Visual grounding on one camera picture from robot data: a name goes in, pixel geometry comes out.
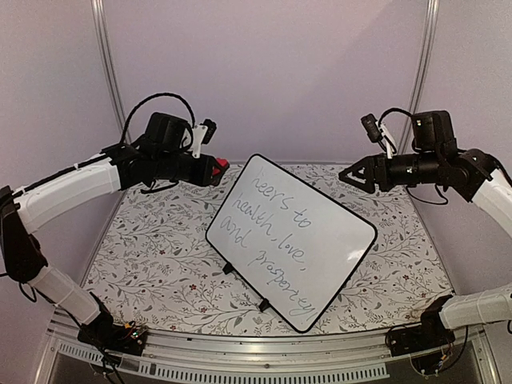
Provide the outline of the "red whiteboard eraser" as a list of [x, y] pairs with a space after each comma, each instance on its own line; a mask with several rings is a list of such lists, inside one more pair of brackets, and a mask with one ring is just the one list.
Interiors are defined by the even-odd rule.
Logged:
[[216, 158], [212, 175], [215, 177], [219, 176], [221, 178], [229, 168], [230, 164], [226, 159]]

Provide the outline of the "white whiteboard black frame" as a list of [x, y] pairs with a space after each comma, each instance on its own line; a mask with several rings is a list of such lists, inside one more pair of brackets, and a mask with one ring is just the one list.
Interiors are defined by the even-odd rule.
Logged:
[[254, 154], [206, 231], [234, 272], [293, 330], [309, 332], [378, 236], [375, 225]]

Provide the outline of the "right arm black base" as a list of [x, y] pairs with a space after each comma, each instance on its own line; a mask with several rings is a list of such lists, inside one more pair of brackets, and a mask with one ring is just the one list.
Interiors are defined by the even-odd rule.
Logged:
[[449, 359], [455, 341], [454, 332], [443, 325], [442, 306], [451, 294], [435, 299], [420, 315], [415, 326], [393, 326], [385, 336], [385, 344], [393, 357], [414, 354], [438, 348], [437, 352], [412, 358], [412, 367], [422, 375], [439, 374]]

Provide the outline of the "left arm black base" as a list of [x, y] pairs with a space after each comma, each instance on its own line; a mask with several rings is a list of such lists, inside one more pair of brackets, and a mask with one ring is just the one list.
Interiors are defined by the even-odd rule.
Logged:
[[119, 325], [114, 323], [110, 313], [101, 312], [90, 324], [80, 325], [78, 340], [101, 350], [141, 356], [146, 345], [146, 332], [147, 328], [135, 321]]

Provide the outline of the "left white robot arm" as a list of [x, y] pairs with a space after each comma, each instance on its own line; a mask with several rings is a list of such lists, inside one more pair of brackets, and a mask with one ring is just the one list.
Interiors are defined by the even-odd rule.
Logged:
[[155, 112], [144, 134], [132, 144], [119, 143], [30, 186], [1, 190], [1, 252], [6, 275], [27, 284], [72, 314], [102, 347], [119, 339], [118, 328], [103, 316], [94, 296], [50, 266], [34, 234], [56, 217], [97, 197], [156, 181], [216, 186], [229, 164], [203, 154], [202, 146], [217, 125], [201, 124]]

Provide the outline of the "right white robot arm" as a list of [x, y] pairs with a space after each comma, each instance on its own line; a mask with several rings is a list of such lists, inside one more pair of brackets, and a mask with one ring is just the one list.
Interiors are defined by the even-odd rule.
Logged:
[[[500, 161], [479, 149], [458, 148], [450, 114], [445, 110], [412, 114], [395, 107], [383, 116], [396, 112], [407, 116], [412, 124], [412, 153], [399, 154], [383, 119], [365, 115], [361, 123], [367, 136], [383, 152], [344, 169], [339, 180], [368, 194], [421, 184], [432, 184], [437, 192], [453, 189], [505, 232], [511, 232], [511, 178]], [[476, 294], [447, 295], [423, 311], [413, 338], [419, 348], [429, 349], [445, 331], [510, 319], [510, 284]]]

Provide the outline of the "black whiteboard stand foot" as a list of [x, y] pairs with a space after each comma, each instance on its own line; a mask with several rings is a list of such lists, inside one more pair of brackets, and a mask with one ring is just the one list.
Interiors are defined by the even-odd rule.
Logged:
[[222, 268], [222, 272], [224, 274], [230, 274], [233, 271], [234, 271], [234, 268], [230, 263], [225, 264], [224, 267]]

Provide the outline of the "left aluminium frame post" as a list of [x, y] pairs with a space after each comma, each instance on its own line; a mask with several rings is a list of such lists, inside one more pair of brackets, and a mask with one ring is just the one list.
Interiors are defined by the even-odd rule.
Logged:
[[105, 75], [106, 86], [119, 131], [122, 132], [125, 122], [125, 112], [110, 47], [104, 1], [91, 0], [90, 3], [92, 7], [94, 28], [97, 36], [98, 48]]

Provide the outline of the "aluminium frame post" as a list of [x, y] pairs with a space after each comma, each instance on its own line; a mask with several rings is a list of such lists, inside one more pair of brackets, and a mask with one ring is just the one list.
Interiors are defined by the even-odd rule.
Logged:
[[104, 1], [91, 0], [90, 3], [92, 7], [94, 28], [97, 36], [98, 48], [105, 75], [106, 86], [119, 131], [122, 132], [125, 122], [125, 112], [110, 47]]
[[434, 48], [434, 40], [438, 22], [439, 0], [428, 0], [426, 2], [426, 16], [422, 35], [422, 44], [418, 61], [418, 68], [414, 80], [410, 98], [410, 112], [418, 110], [424, 85], [428, 74], [431, 55]]

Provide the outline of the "right aluminium frame post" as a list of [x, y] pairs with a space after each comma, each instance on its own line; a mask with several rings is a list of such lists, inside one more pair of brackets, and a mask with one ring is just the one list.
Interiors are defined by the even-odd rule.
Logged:
[[438, 22], [439, 0], [428, 0], [426, 2], [426, 16], [422, 35], [422, 44], [418, 61], [418, 68], [414, 80], [410, 98], [410, 112], [418, 110], [424, 85], [428, 74], [431, 55], [434, 48], [434, 40]]

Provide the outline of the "aluminium front rail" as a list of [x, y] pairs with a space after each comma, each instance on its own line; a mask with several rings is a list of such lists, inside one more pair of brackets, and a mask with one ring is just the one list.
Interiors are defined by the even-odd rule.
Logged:
[[232, 337], [151, 330], [141, 355], [116, 354], [117, 367], [77, 339], [57, 311], [46, 332], [37, 383], [500, 383], [480, 326], [458, 330], [438, 373], [436, 349], [394, 356], [384, 330], [295, 337]]

